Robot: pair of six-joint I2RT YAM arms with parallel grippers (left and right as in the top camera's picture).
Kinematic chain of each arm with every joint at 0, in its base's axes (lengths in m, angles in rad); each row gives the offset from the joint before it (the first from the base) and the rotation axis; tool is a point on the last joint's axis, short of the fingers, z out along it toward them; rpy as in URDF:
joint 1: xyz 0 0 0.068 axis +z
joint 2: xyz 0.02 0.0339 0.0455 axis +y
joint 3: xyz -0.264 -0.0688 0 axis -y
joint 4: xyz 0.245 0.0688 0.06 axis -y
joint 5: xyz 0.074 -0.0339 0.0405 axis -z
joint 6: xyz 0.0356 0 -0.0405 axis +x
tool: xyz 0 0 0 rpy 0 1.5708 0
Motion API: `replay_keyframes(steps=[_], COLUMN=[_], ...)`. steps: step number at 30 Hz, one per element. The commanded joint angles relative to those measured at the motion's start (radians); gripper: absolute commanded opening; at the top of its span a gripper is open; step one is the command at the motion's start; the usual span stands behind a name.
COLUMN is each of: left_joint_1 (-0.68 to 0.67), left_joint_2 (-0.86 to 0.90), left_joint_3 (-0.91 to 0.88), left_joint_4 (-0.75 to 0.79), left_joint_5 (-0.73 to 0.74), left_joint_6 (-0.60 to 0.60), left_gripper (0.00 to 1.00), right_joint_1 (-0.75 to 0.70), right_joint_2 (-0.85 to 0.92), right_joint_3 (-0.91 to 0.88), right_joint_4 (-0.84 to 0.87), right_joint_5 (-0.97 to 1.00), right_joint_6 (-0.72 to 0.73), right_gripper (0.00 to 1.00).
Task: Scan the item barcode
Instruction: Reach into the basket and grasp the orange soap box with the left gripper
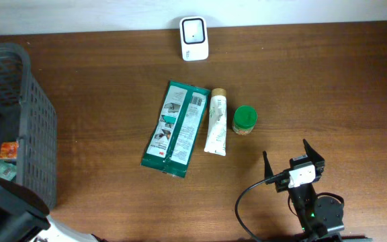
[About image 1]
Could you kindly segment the light green sachet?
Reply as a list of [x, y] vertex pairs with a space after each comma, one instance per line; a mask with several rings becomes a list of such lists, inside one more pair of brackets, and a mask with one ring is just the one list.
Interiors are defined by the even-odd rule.
[[12, 163], [0, 160], [0, 178], [6, 179], [7, 181], [14, 181], [17, 175], [17, 167]]

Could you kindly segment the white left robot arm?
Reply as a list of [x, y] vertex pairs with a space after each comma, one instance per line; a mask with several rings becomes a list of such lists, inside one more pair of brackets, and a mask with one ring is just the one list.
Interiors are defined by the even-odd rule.
[[0, 241], [98, 242], [54, 220], [31, 190], [0, 177]]

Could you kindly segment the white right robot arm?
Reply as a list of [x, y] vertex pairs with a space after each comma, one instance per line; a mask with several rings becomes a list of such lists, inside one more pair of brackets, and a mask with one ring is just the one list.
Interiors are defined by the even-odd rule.
[[325, 170], [325, 159], [303, 140], [305, 154], [290, 159], [290, 167], [274, 174], [267, 153], [263, 152], [265, 183], [276, 192], [288, 193], [288, 206], [296, 215], [303, 232], [295, 241], [371, 241], [371, 238], [343, 237], [345, 201], [330, 192], [317, 193], [313, 184]]

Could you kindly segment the green 3M package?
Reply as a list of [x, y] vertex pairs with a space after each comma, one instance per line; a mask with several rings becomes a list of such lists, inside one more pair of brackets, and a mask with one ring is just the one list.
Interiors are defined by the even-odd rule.
[[170, 81], [159, 119], [140, 164], [175, 177], [186, 176], [209, 89]]

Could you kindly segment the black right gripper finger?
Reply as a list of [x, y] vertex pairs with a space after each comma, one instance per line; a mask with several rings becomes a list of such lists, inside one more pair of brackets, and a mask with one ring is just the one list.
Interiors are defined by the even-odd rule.
[[307, 142], [306, 139], [303, 139], [304, 149], [306, 151], [307, 156], [311, 159], [313, 165], [316, 168], [324, 168], [325, 167], [325, 159], [319, 155]]
[[263, 151], [263, 160], [264, 160], [264, 179], [269, 179], [273, 177], [273, 170], [271, 168], [266, 151]]

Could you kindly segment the white cream tube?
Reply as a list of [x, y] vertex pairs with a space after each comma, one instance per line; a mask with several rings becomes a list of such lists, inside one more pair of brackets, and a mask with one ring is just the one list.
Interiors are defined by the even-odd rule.
[[208, 135], [204, 148], [207, 153], [226, 155], [226, 103], [226, 90], [223, 88], [213, 89], [209, 108]]

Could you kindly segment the green lid jar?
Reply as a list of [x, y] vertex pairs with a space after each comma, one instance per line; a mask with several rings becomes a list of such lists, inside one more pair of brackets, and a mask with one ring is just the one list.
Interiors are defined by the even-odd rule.
[[257, 112], [251, 106], [240, 106], [236, 109], [232, 129], [236, 134], [246, 135], [252, 132], [257, 122]]

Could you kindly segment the orange small packet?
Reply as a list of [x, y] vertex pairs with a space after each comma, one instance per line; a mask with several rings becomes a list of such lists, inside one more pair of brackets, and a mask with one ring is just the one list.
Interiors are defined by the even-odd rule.
[[14, 160], [17, 159], [19, 143], [17, 141], [5, 142], [0, 147], [0, 159]]

